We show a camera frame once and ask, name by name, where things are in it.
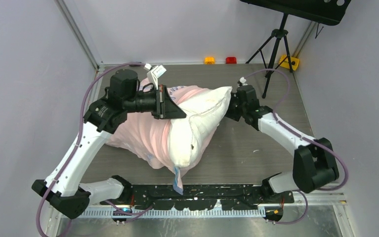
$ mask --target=table surface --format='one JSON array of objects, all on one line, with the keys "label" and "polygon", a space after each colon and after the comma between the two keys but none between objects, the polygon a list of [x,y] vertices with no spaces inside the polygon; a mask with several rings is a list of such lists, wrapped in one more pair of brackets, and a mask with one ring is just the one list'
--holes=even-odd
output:
[{"label": "table surface", "polygon": [[[168,87],[197,85],[210,89],[221,86],[236,88],[237,80],[254,71],[263,69],[261,64],[233,65],[169,65],[160,82]],[[146,78],[142,68],[133,68],[140,80]],[[288,70],[282,69],[290,78],[291,91],[278,109],[278,114],[286,122],[300,131],[311,135],[310,125],[298,91],[298,87]],[[109,86],[110,76],[103,78],[101,93]],[[286,80],[277,73],[271,78],[267,97],[262,99],[265,77],[259,73],[248,78],[257,93],[261,105],[273,107],[286,93]],[[245,124],[243,119],[236,122],[224,118],[218,126],[201,161],[183,176],[183,184],[248,184],[261,183],[267,178],[293,168],[293,157],[280,144],[265,134]],[[171,184],[174,174],[166,167],[153,169],[143,159],[133,153],[104,145],[87,169],[82,182],[106,180],[112,175],[120,175],[132,184]]]}]

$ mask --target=blue tag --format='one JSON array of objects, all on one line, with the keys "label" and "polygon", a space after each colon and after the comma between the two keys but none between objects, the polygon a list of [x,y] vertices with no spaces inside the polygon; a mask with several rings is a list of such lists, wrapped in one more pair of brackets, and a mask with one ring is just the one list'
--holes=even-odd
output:
[{"label": "blue tag", "polygon": [[183,195],[183,189],[177,186],[177,180],[179,178],[180,169],[178,167],[174,167],[175,170],[175,180],[173,181],[173,189],[180,195]]}]

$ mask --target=tripod leg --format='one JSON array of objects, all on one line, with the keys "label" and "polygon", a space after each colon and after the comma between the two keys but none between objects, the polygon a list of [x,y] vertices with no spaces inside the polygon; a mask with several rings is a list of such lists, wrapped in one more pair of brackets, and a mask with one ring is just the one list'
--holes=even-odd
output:
[{"label": "tripod leg", "polygon": [[[275,58],[277,57],[277,51],[278,51],[278,46],[280,45],[280,41],[281,41],[280,38],[277,38],[275,40],[274,50],[272,51],[271,60],[269,61],[268,68],[274,68]],[[266,97],[266,91],[268,90],[269,81],[271,80],[271,75],[272,75],[271,72],[272,71],[268,71],[265,75],[266,85],[265,85],[265,89],[263,90],[263,94],[262,94],[262,98],[264,98],[264,99]]]},{"label": "tripod leg", "polygon": [[274,34],[271,34],[271,36],[265,41],[265,43],[263,43],[263,45],[252,55],[252,57],[246,62],[246,63],[250,63],[252,61],[253,58],[255,58],[255,56],[265,47],[265,45],[272,39],[274,38]]},{"label": "tripod leg", "polygon": [[290,50],[288,49],[288,40],[287,36],[284,36],[285,50],[287,51],[288,64],[290,65],[290,73],[293,73],[293,66],[291,64]]}]

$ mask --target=yellow block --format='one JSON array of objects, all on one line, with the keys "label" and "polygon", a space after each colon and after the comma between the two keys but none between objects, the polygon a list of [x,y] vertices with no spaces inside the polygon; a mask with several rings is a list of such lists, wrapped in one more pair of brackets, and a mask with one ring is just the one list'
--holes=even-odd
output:
[{"label": "yellow block", "polygon": [[[285,57],[286,57],[286,55],[282,55],[278,64],[280,64],[282,62],[282,60],[284,60]],[[295,71],[295,70],[297,70],[298,65],[300,64],[300,60],[298,58],[294,58],[294,57],[290,57],[290,58],[291,58],[291,67]],[[284,62],[281,63],[281,67],[290,69],[290,65],[288,63],[288,58],[285,58]]]},{"label": "yellow block", "polygon": [[215,64],[215,59],[213,57],[206,57],[204,59],[204,64]]}]

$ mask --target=robotic arm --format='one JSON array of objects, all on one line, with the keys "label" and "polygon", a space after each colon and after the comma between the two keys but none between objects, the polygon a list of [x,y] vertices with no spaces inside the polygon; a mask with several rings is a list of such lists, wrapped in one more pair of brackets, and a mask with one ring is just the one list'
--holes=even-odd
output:
[{"label": "robotic arm", "polygon": [[[265,198],[290,190],[309,193],[339,177],[335,157],[307,140],[315,141],[330,150],[329,140],[316,140],[284,122],[268,106],[260,106],[255,89],[251,85],[239,84],[237,91],[231,94],[226,117],[239,121],[241,117],[257,131],[265,133],[281,144],[294,157],[293,170],[275,174],[262,181],[261,190]],[[286,124],[291,132],[281,125]]]},{"label": "robotic arm", "polygon": [[[148,69],[150,71],[147,77],[152,85],[149,91],[138,91],[140,81],[135,71],[119,70],[111,77],[110,86],[105,88],[105,95],[93,102],[84,115],[81,144],[46,197],[54,208],[70,219],[80,216],[89,204],[130,195],[123,191],[131,184],[120,176],[91,184],[80,183],[96,153],[118,126],[126,121],[127,113],[151,112],[156,119],[186,117],[185,112],[170,98],[167,87],[157,83],[158,77],[166,71],[165,68],[160,65]],[[41,197],[66,163],[76,141],[77,137],[62,161],[45,180],[36,180],[33,183],[32,189]]]}]

